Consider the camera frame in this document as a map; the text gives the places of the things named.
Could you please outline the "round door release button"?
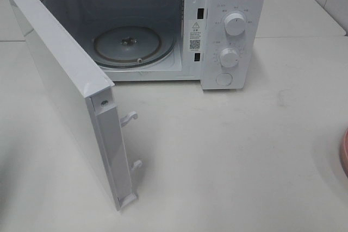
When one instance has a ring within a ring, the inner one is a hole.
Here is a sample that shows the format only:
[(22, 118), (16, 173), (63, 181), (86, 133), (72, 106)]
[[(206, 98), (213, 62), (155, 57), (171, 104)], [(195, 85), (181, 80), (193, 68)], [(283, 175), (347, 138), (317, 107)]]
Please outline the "round door release button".
[(231, 85), (233, 77), (229, 73), (221, 73), (216, 77), (216, 83), (222, 86)]

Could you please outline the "white timer knob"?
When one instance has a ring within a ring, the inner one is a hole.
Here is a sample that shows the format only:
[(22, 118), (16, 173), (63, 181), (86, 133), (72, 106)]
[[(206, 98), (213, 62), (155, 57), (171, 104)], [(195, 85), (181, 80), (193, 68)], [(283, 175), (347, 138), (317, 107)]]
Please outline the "white timer knob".
[(235, 48), (225, 48), (219, 55), (220, 64), (225, 68), (232, 68), (239, 63), (240, 53)]

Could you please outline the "white microwave door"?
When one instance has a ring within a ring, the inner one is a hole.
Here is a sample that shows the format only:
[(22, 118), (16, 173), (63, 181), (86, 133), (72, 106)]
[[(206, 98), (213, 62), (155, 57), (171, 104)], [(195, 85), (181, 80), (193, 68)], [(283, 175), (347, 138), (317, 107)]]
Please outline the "white microwave door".
[(40, 0), (9, 0), (51, 101), (117, 210), (136, 200), (114, 83)]

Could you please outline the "pink round plate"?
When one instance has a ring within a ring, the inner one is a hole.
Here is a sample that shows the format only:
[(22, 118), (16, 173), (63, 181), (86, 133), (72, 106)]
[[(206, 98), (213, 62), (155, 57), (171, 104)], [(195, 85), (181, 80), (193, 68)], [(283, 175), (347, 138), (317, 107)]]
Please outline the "pink round plate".
[(346, 175), (348, 175), (348, 155), (347, 155), (347, 141), (348, 141), (348, 130), (346, 130), (343, 141), (340, 146), (340, 160), (342, 168)]

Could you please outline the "glass microwave turntable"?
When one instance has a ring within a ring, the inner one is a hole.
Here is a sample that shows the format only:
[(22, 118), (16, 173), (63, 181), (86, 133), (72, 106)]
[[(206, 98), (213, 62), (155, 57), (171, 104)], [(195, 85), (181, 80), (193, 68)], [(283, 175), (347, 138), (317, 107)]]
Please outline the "glass microwave turntable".
[(108, 68), (136, 68), (155, 63), (171, 53), (176, 44), (172, 32), (145, 26), (108, 30), (93, 41), (95, 61)]

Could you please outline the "white microwave oven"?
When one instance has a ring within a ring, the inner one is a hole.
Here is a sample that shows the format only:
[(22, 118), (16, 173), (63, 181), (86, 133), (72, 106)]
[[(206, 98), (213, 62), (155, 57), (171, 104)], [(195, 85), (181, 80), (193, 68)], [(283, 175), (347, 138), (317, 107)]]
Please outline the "white microwave oven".
[[(204, 90), (241, 89), (245, 84), (264, 0), (40, 0), (101, 70), (114, 82), (199, 81)], [(226, 33), (223, 19), (233, 11), (246, 17), (238, 36)], [(136, 68), (108, 68), (95, 61), (93, 41), (122, 26), (145, 26), (172, 32), (176, 44), (161, 60)], [(239, 63), (222, 67), (220, 52), (235, 48)], [(229, 73), (231, 85), (216, 83)]]

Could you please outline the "white upper power knob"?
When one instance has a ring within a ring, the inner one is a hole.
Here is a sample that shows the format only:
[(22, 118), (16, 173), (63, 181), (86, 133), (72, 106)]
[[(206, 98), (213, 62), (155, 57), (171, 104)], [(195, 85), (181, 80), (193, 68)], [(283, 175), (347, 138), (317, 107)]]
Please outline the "white upper power knob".
[(238, 36), (246, 29), (246, 17), (241, 11), (233, 11), (223, 19), (225, 31), (230, 36)]

